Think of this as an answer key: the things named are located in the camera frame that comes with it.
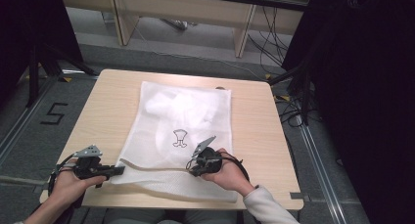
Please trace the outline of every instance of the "metal rail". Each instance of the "metal rail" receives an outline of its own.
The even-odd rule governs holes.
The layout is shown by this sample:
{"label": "metal rail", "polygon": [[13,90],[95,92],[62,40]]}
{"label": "metal rail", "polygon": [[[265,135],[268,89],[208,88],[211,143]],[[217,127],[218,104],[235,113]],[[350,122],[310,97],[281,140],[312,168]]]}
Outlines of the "metal rail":
{"label": "metal rail", "polygon": [[[298,102],[296,102],[296,105],[298,108],[300,108],[300,104]],[[298,115],[297,122],[301,123],[301,121],[301,115]],[[318,153],[317,147],[314,143],[309,127],[308,125],[303,124],[300,127],[300,129],[302,139],[304,140],[308,153],[311,157],[312,165],[315,169],[318,182],[320,183],[320,187],[326,199],[333,221],[335,224],[346,224],[346,217],[345,213],[343,212],[342,205],[340,204],[336,192],[330,181],[330,178],[327,175],[326,169]]]}
{"label": "metal rail", "polygon": [[6,160],[7,155],[15,146],[16,142],[20,139],[22,133],[26,129],[30,119],[37,111],[40,103],[42,102],[43,98],[45,97],[46,93],[52,86],[57,82],[58,76],[50,76],[43,84],[42,88],[40,89],[40,95],[35,100],[35,102],[29,107],[26,108],[13,127],[9,130],[6,137],[0,143],[0,165]]}

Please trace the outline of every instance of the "black tripod stand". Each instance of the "black tripod stand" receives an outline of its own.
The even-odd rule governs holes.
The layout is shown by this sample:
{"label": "black tripod stand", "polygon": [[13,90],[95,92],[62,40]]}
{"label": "black tripod stand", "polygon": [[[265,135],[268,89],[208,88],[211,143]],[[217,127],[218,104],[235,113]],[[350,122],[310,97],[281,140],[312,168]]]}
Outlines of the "black tripod stand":
{"label": "black tripod stand", "polygon": [[48,76],[62,73],[57,60],[66,60],[90,75],[97,73],[83,64],[73,29],[63,0],[10,0],[8,11],[24,37],[29,51],[29,100],[30,107],[38,97],[41,64]]}
{"label": "black tripod stand", "polygon": [[298,95],[302,92],[300,116],[302,123],[305,125],[308,125],[307,113],[310,99],[310,74],[318,65],[321,65],[321,62],[329,53],[336,34],[344,23],[343,17],[345,13],[346,3],[342,3],[320,29],[301,62],[296,67],[268,81],[268,84],[272,86],[290,77],[293,78],[287,90],[290,95]]}

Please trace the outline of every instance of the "floor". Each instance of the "floor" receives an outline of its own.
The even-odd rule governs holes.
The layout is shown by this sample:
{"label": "floor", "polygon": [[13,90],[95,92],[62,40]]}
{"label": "floor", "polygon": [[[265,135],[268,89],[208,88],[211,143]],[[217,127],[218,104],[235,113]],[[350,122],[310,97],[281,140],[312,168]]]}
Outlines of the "floor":
{"label": "floor", "polygon": [[[192,73],[206,76],[219,76],[225,78],[241,78],[257,81],[264,81],[269,73],[276,76],[284,71],[265,55],[261,55],[259,50],[249,40],[247,42],[244,56],[235,58],[232,29],[206,24],[189,24],[188,28],[178,30],[171,25],[151,18],[142,18],[137,25],[132,39],[127,46],[119,46],[115,23],[111,17],[100,12],[83,11],[68,8],[69,17],[80,45],[85,63],[89,66],[102,69],[105,67],[136,69],[136,67],[146,67],[148,71]],[[260,34],[257,31],[250,31],[252,39],[261,46],[264,43],[263,36],[267,32]],[[279,35],[281,41],[289,46],[291,36]],[[274,56],[277,51],[269,43],[264,46]],[[163,69],[165,62],[170,67]],[[63,68],[71,69],[68,64],[62,64]],[[42,79],[43,86],[47,86],[48,79]],[[30,164],[27,161],[34,159],[45,159],[45,157],[57,157],[60,154],[60,147],[65,145],[71,129],[73,128],[77,116],[80,114],[83,104],[94,85],[94,80],[80,75],[73,79],[69,84],[58,81],[45,94],[43,104],[37,112],[47,112],[52,103],[64,102],[66,96],[74,96],[68,114],[72,114],[70,121],[63,126],[53,129],[44,125],[33,124],[45,119],[40,113],[34,113],[29,119],[28,129],[16,139],[16,145],[3,161],[0,161],[0,185],[2,208],[0,210],[0,223],[10,223],[24,218],[36,206],[39,189],[42,180],[47,179],[47,172],[53,167],[50,164],[39,163]],[[289,80],[280,83],[272,88],[274,95],[285,96],[286,87]],[[26,101],[27,80],[23,78],[17,86],[15,95],[10,103],[0,109],[0,130],[1,138],[8,135],[14,122],[26,111],[24,103]],[[284,101],[276,101],[279,114],[284,114],[295,110],[292,105]],[[298,174],[300,189],[304,199],[304,208],[300,212],[292,214],[301,223],[369,223],[363,208],[356,196],[346,172],[337,161],[337,153],[331,143],[330,136],[327,134],[324,122],[319,117],[318,111],[310,114],[309,127],[293,127],[298,124],[296,117],[290,118],[289,114],[281,116],[283,128],[288,138],[288,142],[293,154],[293,163]],[[311,144],[306,144],[304,139],[311,139]],[[33,148],[32,140],[44,145],[56,145],[56,150],[39,149],[40,146]],[[27,167],[30,172],[18,170],[17,167]],[[15,202],[21,207],[19,211],[11,211]],[[87,209],[83,208],[74,217],[71,223],[80,223]],[[93,208],[89,211],[84,223],[98,223],[105,210]],[[253,223],[247,213],[245,223]]]}

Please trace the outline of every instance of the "gray sleeve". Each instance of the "gray sleeve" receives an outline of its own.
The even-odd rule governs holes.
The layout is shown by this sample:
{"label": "gray sleeve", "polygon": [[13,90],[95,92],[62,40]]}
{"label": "gray sleeve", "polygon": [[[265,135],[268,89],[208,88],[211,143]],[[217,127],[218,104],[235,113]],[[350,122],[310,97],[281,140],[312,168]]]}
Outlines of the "gray sleeve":
{"label": "gray sleeve", "polygon": [[262,224],[299,223],[264,187],[259,186],[244,197],[248,212]]}

